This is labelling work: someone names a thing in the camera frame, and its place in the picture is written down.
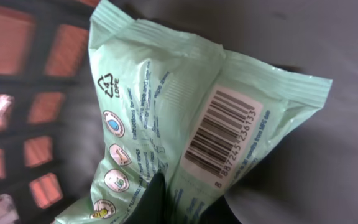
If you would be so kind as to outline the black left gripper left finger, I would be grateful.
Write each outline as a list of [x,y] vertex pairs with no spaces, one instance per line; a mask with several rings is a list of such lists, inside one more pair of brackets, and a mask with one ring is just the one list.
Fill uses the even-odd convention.
[[155,174],[127,224],[164,224],[166,187],[163,174]]

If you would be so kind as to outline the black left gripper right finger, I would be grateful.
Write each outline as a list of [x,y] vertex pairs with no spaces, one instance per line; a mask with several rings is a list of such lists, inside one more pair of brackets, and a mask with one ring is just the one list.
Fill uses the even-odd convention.
[[203,212],[199,224],[241,224],[221,196]]

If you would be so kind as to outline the mint green wipes packet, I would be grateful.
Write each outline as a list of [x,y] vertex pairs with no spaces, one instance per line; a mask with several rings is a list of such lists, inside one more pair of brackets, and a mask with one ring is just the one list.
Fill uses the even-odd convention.
[[104,158],[56,223],[127,223],[155,174],[166,223],[201,215],[320,110],[330,79],[288,72],[109,1],[90,18]]

